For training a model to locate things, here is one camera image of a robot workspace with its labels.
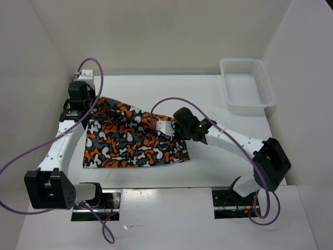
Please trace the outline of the orange camouflage shorts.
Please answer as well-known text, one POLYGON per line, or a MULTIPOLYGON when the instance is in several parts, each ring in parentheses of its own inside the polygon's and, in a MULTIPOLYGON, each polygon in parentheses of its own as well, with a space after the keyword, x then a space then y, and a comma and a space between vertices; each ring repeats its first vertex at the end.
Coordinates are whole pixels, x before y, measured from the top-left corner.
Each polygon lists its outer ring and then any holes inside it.
POLYGON ((188 161, 186 142, 158 135, 158 121, 175 120, 100 98, 86 129, 83 168, 145 168, 188 161))

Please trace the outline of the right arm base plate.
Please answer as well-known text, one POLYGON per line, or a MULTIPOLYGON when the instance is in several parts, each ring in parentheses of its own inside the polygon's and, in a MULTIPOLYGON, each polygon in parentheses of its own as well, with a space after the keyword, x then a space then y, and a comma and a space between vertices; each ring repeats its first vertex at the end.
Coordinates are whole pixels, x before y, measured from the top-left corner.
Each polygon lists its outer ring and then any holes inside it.
POLYGON ((211 190, 215 219, 248 218, 254 208, 254 195, 241 197, 228 187, 211 190))

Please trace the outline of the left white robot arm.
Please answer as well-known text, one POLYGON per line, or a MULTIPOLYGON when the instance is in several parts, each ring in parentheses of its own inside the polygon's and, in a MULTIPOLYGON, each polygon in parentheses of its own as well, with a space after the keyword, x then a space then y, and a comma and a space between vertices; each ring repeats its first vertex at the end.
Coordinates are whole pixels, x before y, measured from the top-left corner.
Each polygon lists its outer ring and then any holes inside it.
POLYGON ((68 93, 59 117, 58 139, 37 169, 27 171, 24 176, 35 209, 71 209, 83 201, 98 208, 104 202, 97 183, 74 185, 67 176, 74 150, 91 118, 90 108, 96 99, 94 82, 75 80, 69 84, 68 93))

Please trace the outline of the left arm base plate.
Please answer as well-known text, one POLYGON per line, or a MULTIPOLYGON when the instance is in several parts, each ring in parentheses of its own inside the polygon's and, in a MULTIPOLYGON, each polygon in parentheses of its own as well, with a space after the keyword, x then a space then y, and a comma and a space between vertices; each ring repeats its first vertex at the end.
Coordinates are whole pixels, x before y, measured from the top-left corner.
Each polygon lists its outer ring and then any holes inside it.
POLYGON ((119 221, 121 194, 121 190, 102 189, 97 198, 83 201, 86 206, 94 211, 97 217, 88 208, 75 204, 72 210, 71 221, 98 221, 98 219, 119 221))

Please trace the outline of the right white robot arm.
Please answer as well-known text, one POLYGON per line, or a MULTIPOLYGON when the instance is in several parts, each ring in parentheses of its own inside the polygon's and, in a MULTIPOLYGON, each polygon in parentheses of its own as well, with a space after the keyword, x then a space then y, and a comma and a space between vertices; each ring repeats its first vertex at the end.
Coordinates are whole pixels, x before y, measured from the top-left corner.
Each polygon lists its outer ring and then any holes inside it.
POLYGON ((199 120, 186 107, 173 114, 176 135, 185 140, 225 149, 253 166, 253 173, 238 177, 230 185, 228 199, 234 205, 241 204, 248 195, 267 189, 274 192, 291 168, 281 144, 274 138, 255 139, 229 130, 217 122, 199 120))

